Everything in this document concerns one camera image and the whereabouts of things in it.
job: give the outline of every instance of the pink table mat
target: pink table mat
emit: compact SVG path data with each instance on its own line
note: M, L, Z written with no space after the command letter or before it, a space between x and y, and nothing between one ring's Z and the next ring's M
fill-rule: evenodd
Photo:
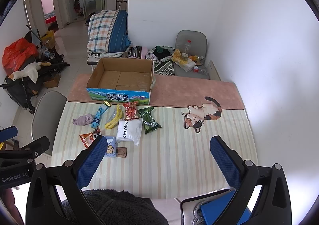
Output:
M101 103L92 100L86 90L90 76L90 74L78 75L69 93L69 102ZM187 108L189 105L202 106L207 103L205 96L209 96L217 100L222 109L245 109L234 83L178 76L154 76L156 82L151 92L151 106L177 108Z

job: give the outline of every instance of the white tissue package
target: white tissue package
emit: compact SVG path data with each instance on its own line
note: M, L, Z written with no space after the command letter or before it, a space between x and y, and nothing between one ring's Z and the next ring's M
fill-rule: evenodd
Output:
M117 128L116 142L133 141L138 146L142 134L143 119L120 120Z

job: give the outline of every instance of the brown card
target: brown card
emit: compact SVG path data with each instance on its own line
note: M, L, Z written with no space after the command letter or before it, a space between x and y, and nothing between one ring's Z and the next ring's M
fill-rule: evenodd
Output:
M116 147L116 157L126 158L127 148Z

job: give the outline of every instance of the green snack package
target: green snack package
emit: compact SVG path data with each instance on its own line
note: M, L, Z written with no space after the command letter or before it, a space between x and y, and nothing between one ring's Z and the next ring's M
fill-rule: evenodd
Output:
M152 115L151 115L152 110L154 110L154 107L148 107L148 108L138 110L138 113L143 118L145 134L147 134L153 130L156 130L157 128L162 127L152 117Z

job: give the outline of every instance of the table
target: table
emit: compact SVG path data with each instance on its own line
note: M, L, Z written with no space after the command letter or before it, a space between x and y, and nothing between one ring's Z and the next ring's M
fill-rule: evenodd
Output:
M98 103L87 93L90 74L78 75L69 93L68 101ZM207 103L205 96L216 99L222 109L245 109L234 83L189 77L154 75L155 85L151 91L151 106L187 108L189 105L201 106Z
M72 124L73 118L97 111L99 104L66 102L57 129L51 165L61 165L75 159L85 149L79 134L92 131L91 126ZM117 126L106 130L104 124L115 105L101 119L103 135L115 136ZM121 142L127 148L127 158L103 158L86 189L128 191L139 197L189 197L227 186L222 172L213 159L210 138L220 135L226 144L243 159L258 164L255 143L245 110L223 110L216 121L205 121L199 134L193 128L184 129L185 108L155 107L152 116L162 126L147 135L142 131L139 146Z

